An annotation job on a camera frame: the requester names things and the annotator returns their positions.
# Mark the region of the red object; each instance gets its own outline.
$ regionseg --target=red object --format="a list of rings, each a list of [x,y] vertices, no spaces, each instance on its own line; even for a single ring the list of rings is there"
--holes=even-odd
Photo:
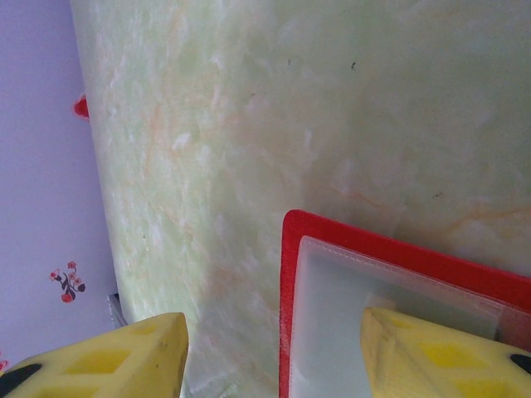
[[[86,103],[84,94],[77,100],[72,109],[80,118],[89,120],[89,105]]]
[[[280,270],[279,397],[288,398],[295,276],[300,240],[317,240],[357,251],[389,264],[531,313],[531,279],[422,249],[301,210],[288,212],[282,231]]]
[[[71,303],[74,299],[68,293],[65,293],[61,296],[61,300],[63,300],[65,303]]]

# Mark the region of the red frame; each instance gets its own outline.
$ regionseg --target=red frame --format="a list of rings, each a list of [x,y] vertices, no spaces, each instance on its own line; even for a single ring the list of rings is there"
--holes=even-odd
[[[290,392],[295,276],[303,236],[328,242],[531,313],[531,279],[360,230],[301,210],[284,219],[280,269],[279,397]]]

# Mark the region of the yellow plastic piece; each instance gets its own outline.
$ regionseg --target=yellow plastic piece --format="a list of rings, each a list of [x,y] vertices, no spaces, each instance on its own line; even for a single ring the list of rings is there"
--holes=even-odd
[[[42,368],[7,398],[177,398],[187,354],[184,315],[166,313],[20,362],[8,373]]]
[[[383,308],[363,314],[361,346],[374,398],[528,398],[529,352]]]

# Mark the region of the light green marble surface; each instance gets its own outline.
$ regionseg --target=light green marble surface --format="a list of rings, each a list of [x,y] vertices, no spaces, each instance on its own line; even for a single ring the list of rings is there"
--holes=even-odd
[[[531,275],[531,2],[72,6],[125,316],[185,312],[186,397],[276,395],[291,208]]]

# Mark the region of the lavender wall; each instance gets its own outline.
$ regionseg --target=lavender wall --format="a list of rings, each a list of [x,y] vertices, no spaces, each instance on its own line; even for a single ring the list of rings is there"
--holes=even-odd
[[[14,364],[110,330],[116,282],[70,4],[0,2],[0,360]],[[61,300],[54,269],[86,290]]]

